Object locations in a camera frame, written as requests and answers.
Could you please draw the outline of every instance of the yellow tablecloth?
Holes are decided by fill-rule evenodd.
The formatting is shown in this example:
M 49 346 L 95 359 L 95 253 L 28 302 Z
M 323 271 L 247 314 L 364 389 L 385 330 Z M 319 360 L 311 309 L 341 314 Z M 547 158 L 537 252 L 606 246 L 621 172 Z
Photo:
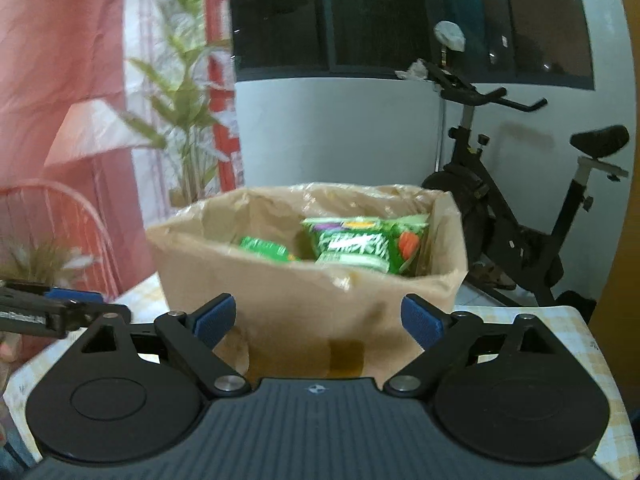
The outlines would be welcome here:
M 152 322 L 157 316 L 168 310 L 157 275 L 149 277 L 124 294 L 118 303 L 130 307 L 134 323 Z M 596 341 L 577 310 L 569 306 L 546 308 L 461 306 L 459 310 L 473 312 L 486 322 L 491 323 L 511 323 L 518 314 L 538 316 L 580 361 L 609 399 L 611 410 L 609 426 L 600 441 L 593 457 L 594 460 L 614 478 L 635 480 L 640 474 L 638 449 L 620 392 Z M 4 400 L 11 411 L 20 435 L 37 460 L 40 459 L 40 453 L 29 432 L 24 416 L 27 396 L 40 378 L 78 339 L 81 333 L 82 330 L 78 330 L 69 334 L 66 339 L 53 343 L 44 352 L 20 368 L 7 384 Z

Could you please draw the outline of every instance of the floor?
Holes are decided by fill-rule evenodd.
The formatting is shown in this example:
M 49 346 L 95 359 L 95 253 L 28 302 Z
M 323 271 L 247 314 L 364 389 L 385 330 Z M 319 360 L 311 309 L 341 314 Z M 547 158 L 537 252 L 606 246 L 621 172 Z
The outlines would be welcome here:
M 476 288 L 463 283 L 460 290 L 456 294 L 456 306 L 502 306 L 501 303 L 495 301 Z

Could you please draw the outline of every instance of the bike seat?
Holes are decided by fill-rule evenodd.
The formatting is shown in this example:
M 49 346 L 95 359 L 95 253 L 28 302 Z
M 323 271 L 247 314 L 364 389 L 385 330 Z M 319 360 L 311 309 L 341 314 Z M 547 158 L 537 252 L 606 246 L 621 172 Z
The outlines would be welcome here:
M 629 142 L 629 132 L 621 124 L 608 126 L 600 130 L 574 134 L 569 141 L 591 158 L 602 158 L 619 152 Z

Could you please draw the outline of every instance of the palm plant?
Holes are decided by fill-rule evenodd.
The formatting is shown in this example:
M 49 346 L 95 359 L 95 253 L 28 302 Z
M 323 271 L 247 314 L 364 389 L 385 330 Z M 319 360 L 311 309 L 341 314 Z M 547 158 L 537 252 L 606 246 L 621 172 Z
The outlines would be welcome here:
M 2 241 L 6 252 L 0 262 L 0 280 L 21 280 L 49 286 L 72 288 L 82 272 L 97 260 L 77 247 L 57 240 L 25 245 L 17 240 Z
M 174 58 L 172 70 L 161 72 L 144 60 L 129 59 L 154 85 L 154 92 L 147 98 L 161 127 L 131 111 L 121 114 L 153 148 L 166 153 L 177 178 L 177 188 L 170 192 L 170 201 L 176 207 L 203 198 L 218 174 L 218 161 L 228 161 L 213 146 L 211 129 L 217 121 L 209 110 L 210 83 L 206 63 L 202 62 L 215 50 L 229 49 L 230 42 L 206 43 L 203 1 L 157 1 L 164 40 Z

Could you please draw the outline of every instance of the white wall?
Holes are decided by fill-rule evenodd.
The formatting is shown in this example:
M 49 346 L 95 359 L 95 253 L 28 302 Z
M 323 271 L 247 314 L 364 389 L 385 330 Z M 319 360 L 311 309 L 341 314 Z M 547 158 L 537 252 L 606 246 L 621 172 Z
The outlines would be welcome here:
M 505 85 L 508 97 L 531 104 L 546 97 L 542 110 L 523 114 L 487 105 L 476 111 L 473 130 L 491 137 L 484 164 L 500 186 L 518 220 L 549 232 L 577 167 L 571 134 L 624 124 L 632 139 L 606 159 L 631 173 L 636 142 L 636 89 L 628 28 L 621 0 L 583 0 L 593 51 L 595 91 Z M 486 92 L 495 85 L 478 85 Z M 460 120 L 462 106 L 447 104 L 448 126 Z M 450 157 L 452 140 L 446 139 Z M 580 210 L 562 249 L 564 279 L 555 291 L 573 289 L 598 298 L 607 281 L 626 213 L 631 179 L 614 183 L 591 173 L 589 213 Z
M 241 82 L 236 110 L 247 186 L 419 185 L 433 168 L 431 83 L 362 78 Z
M 508 85 L 510 97 L 550 104 L 535 114 L 489 105 L 474 129 L 492 138 L 484 161 L 520 222 L 554 224 L 578 152 L 572 133 L 624 124 L 636 130 L 634 67 L 620 0 L 584 0 L 593 50 L 595 91 Z M 494 86 L 480 85 L 481 91 Z M 438 99 L 430 84 L 392 80 L 300 78 L 237 85 L 238 123 L 248 186 L 309 181 L 420 184 L 433 168 Z M 449 104 L 449 126 L 460 107 Z M 609 160 L 632 169 L 635 136 Z M 590 213 L 581 211 L 562 251 L 573 288 L 599 297 L 612 263 L 630 179 L 593 174 Z

